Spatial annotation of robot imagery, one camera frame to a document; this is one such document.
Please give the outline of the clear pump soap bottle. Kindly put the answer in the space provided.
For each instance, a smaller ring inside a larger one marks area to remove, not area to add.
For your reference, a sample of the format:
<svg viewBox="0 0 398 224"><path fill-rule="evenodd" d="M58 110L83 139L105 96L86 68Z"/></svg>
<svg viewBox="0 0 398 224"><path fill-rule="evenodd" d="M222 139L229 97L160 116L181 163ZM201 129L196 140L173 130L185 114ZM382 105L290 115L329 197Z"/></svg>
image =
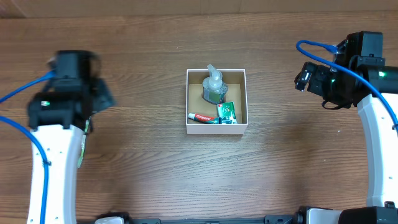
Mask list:
<svg viewBox="0 0 398 224"><path fill-rule="evenodd" d="M217 105L226 101L228 86L223 81L223 74L217 70L212 64L207 65L209 76L202 82L203 94L205 101Z"/></svg>

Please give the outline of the green Dettol soap bar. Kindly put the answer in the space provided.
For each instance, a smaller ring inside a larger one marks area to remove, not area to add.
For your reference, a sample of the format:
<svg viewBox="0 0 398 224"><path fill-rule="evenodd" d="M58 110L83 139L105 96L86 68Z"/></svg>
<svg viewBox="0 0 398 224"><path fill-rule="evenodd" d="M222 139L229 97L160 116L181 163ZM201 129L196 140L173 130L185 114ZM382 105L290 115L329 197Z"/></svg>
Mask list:
<svg viewBox="0 0 398 224"><path fill-rule="evenodd" d="M233 102L217 104L217 113L220 124L236 124L236 113Z"/></svg>

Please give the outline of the green white toothbrush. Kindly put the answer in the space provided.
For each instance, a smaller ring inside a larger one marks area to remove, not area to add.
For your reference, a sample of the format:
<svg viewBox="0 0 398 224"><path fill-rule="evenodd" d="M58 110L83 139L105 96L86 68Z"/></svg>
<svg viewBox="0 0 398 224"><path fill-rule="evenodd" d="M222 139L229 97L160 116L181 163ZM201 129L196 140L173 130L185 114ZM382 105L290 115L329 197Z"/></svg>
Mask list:
<svg viewBox="0 0 398 224"><path fill-rule="evenodd" d="M82 141L81 141L81 152L80 152L80 156L78 158L78 168L81 167L83 160L84 160L86 139L87 139L87 136L90 134L90 131L91 131L91 117L89 117L85 122L84 135L83 135Z"/></svg>

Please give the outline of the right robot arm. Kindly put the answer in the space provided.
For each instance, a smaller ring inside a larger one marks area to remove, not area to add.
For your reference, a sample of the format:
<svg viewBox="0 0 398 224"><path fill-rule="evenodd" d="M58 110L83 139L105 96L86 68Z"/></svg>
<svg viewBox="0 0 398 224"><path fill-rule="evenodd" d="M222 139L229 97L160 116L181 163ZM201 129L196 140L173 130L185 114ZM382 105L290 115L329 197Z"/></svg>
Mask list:
<svg viewBox="0 0 398 224"><path fill-rule="evenodd" d="M383 34L360 31L337 45L300 40L310 58L295 88L323 98L334 110L357 108L368 159L368 194L361 208L302 206L287 223L397 223L397 67L382 56Z"/></svg>

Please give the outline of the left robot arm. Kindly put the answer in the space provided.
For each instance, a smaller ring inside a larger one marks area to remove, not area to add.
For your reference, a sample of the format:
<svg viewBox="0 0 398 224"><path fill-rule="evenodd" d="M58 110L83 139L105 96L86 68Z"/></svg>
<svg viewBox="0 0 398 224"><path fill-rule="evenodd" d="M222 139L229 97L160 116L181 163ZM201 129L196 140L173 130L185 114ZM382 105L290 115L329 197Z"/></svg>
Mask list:
<svg viewBox="0 0 398 224"><path fill-rule="evenodd" d="M92 117L115 104L100 78L99 57L87 50L60 50L55 75L28 104L32 181L28 223L75 223L76 177L93 130Z"/></svg>

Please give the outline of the green toothpaste tube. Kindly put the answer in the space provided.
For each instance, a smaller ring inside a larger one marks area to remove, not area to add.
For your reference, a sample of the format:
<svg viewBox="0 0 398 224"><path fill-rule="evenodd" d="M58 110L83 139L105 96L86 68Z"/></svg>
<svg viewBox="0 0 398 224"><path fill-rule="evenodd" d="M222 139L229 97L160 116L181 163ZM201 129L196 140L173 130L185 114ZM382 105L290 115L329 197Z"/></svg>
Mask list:
<svg viewBox="0 0 398 224"><path fill-rule="evenodd" d="M207 115L197 114L197 113L189 113L188 119L191 119L196 122L203 123L203 124L219 124L220 123L220 120L218 117L207 116Z"/></svg>

